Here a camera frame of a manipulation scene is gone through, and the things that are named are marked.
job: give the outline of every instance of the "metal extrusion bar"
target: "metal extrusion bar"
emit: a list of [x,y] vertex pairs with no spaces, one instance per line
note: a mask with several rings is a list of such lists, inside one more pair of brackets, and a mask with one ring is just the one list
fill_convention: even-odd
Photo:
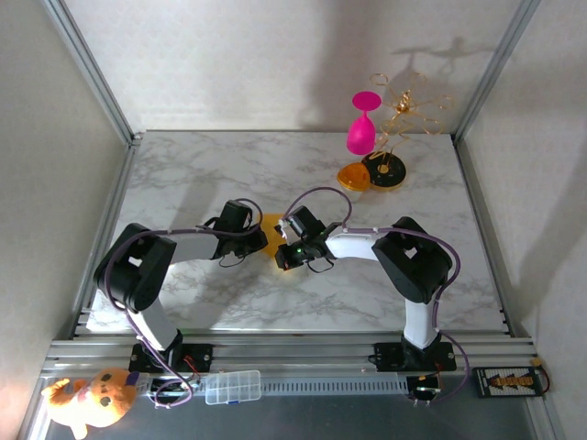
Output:
[[463,180],[465,181],[465,187],[467,189],[467,193],[469,194],[469,200],[471,200],[472,209],[477,220],[479,232],[481,234],[483,247],[487,255],[487,263],[489,264],[489,268],[492,272],[493,282],[495,283],[495,288],[503,306],[502,313],[505,316],[505,321],[510,333],[513,336],[526,336],[526,331],[524,328],[518,324],[516,319],[512,319],[510,314],[510,311],[512,311],[513,308],[510,305],[511,299],[507,293],[513,292],[512,283],[507,275],[504,257],[499,247],[497,235],[495,234],[491,217],[489,216],[489,210],[483,199],[479,179],[475,173],[471,156],[467,150],[467,144],[465,141],[462,141],[456,148],[456,153],[460,172],[462,173]]
[[50,418],[47,411],[43,411],[43,398],[40,392],[55,379],[38,379],[37,384],[32,392],[32,397],[28,403],[27,412],[20,425],[20,431],[17,440],[36,440],[45,438],[50,424]]
[[90,251],[89,259],[83,270],[82,284],[75,296],[70,318],[62,327],[61,334],[58,335],[58,337],[73,337],[82,309],[91,306],[95,293],[95,287],[92,282],[92,273],[110,246],[110,241],[116,226],[116,220],[118,219],[118,214],[120,213],[120,208],[125,197],[130,172],[139,145],[140,140],[134,140],[125,152],[125,157],[120,166],[120,171],[114,187],[110,194],[108,194],[106,207],[100,218],[98,230],[92,244],[92,250]]
[[520,6],[517,8],[514,14],[514,18],[507,27],[507,30],[502,37],[495,53],[493,54],[489,65],[485,70],[475,92],[462,118],[460,119],[459,125],[454,133],[454,144],[458,146],[460,142],[465,138],[467,131],[471,127],[473,121],[481,111],[487,96],[489,96],[497,78],[504,69],[505,64],[509,60],[512,52],[514,51],[515,45],[522,37],[527,24],[534,15],[540,0],[522,0]]
[[[367,360],[373,352],[372,345],[399,340],[399,337],[395,334],[244,335],[238,340],[234,335],[217,335],[212,336],[215,339],[212,371],[258,369],[263,375],[273,377],[349,377],[359,373],[377,376],[382,373],[377,373]],[[187,336],[184,343],[197,343],[205,338]],[[537,355],[530,338],[462,335],[458,340],[472,367],[529,365]],[[107,367],[127,368],[136,343],[132,336],[54,341],[41,377],[87,376]],[[458,350],[455,355],[461,373],[464,360]]]
[[565,438],[562,430],[555,431],[553,418],[550,417],[546,400],[544,399],[526,399],[526,407],[530,416],[530,421],[534,426],[536,438],[538,440],[563,440]]
[[63,0],[41,0],[46,7],[55,27],[60,32],[65,45],[70,50],[86,81],[94,91],[98,101],[112,121],[116,132],[126,144],[132,143],[134,134],[125,118],[112,90],[100,71],[90,48],[83,39],[82,32]]

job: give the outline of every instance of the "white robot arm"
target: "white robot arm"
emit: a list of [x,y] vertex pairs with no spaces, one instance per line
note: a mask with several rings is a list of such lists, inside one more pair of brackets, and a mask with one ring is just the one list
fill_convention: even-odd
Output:
[[159,301],[169,266],[191,259],[221,259],[231,252],[245,258],[267,246],[260,225],[250,225],[252,210],[240,200],[248,199],[228,201],[219,217],[199,229],[170,234],[130,224],[94,272],[96,287],[109,296],[116,308],[126,311],[138,336],[172,367],[180,362],[183,336]]
[[[341,227],[335,229],[326,240],[326,245],[335,259],[371,259],[379,261],[373,247],[386,234],[357,234],[343,232]],[[413,302],[405,298],[405,328],[404,338],[407,342],[419,349],[429,347],[438,336],[438,331],[432,326],[434,296],[426,302]]]
[[452,261],[413,219],[402,217],[393,228],[404,232],[345,230],[340,224],[326,227],[306,207],[300,206],[276,227],[287,244],[279,246],[275,259],[283,270],[309,265],[315,259],[332,262],[355,258],[379,262],[405,300],[401,348],[392,348],[394,353],[380,362],[385,368],[381,370],[427,371],[438,366],[454,369],[454,363],[446,361],[452,347],[440,342],[440,334],[434,327],[435,298],[447,282]]

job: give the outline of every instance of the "gold wire tree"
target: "gold wire tree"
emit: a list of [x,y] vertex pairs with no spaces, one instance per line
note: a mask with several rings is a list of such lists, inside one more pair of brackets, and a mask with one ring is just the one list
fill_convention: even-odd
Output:
[[[390,170],[390,160],[393,157],[393,150],[410,140],[410,137],[406,134],[408,131],[419,127],[428,135],[439,135],[444,130],[444,126],[440,121],[420,113],[420,107],[423,105],[435,105],[437,108],[445,110],[451,108],[454,105],[454,101],[451,96],[441,94],[434,99],[418,103],[414,99],[414,89],[417,86],[426,84],[426,81],[427,78],[422,73],[412,72],[409,88],[398,94],[393,90],[389,78],[386,75],[383,73],[374,73],[371,76],[371,82],[374,85],[385,87],[389,91],[391,101],[383,101],[382,103],[391,107],[395,112],[391,119],[388,119],[381,125],[382,134],[375,143],[375,151],[369,156],[369,160],[375,160],[382,156],[382,163],[378,166],[380,173],[386,173]],[[398,142],[395,142],[389,147],[388,143],[392,136],[398,136],[401,140],[398,140]]]

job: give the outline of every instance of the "clear plastic box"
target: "clear plastic box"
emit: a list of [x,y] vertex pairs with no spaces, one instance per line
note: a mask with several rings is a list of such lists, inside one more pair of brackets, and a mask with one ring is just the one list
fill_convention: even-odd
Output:
[[240,403],[260,399],[260,373],[235,371],[211,374],[205,379],[205,402],[208,405]]

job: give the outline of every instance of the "orange disc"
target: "orange disc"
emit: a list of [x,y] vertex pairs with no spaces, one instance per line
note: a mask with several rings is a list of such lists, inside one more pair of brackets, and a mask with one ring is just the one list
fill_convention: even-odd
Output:
[[365,191],[370,186],[371,177],[364,164],[355,162],[340,170],[337,179],[338,183],[348,190]]

